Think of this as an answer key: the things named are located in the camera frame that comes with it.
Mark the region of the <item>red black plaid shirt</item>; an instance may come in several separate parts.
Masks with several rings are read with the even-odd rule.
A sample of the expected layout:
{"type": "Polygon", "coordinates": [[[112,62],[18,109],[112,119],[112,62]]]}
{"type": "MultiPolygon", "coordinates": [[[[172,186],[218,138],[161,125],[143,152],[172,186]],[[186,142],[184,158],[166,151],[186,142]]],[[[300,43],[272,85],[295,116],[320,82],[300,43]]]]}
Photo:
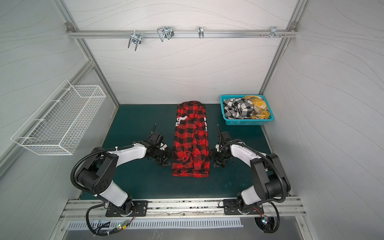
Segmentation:
{"type": "Polygon", "coordinates": [[[210,175],[208,125],[205,105],[198,101],[178,105],[174,135],[175,177],[207,178],[210,175]]]}

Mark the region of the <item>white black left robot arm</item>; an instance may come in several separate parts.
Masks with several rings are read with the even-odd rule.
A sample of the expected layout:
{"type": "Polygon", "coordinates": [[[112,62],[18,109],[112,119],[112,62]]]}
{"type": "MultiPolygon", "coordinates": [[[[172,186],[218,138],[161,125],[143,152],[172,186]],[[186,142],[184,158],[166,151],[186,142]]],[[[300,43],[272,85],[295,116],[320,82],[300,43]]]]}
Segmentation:
{"type": "Polygon", "coordinates": [[[168,166],[173,151],[163,143],[163,139],[161,134],[151,132],[146,140],[128,146],[95,148],[75,164],[70,175],[71,183],[103,202],[125,208],[130,201],[129,195],[114,182],[116,169],[144,158],[155,160],[159,166],[168,166]]]}

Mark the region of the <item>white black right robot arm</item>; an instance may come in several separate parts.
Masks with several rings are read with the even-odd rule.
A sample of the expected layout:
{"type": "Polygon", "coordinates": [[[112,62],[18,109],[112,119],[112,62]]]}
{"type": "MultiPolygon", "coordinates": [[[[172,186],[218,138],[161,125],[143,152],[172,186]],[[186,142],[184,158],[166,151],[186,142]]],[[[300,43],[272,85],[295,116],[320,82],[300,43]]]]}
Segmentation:
{"type": "Polygon", "coordinates": [[[224,168],[227,161],[237,158],[245,163],[253,176],[252,186],[238,196],[239,208],[267,202],[283,203],[290,191],[290,183],[276,154],[264,154],[246,145],[239,139],[232,139],[229,132],[219,131],[219,142],[210,152],[214,166],[224,168]]]}

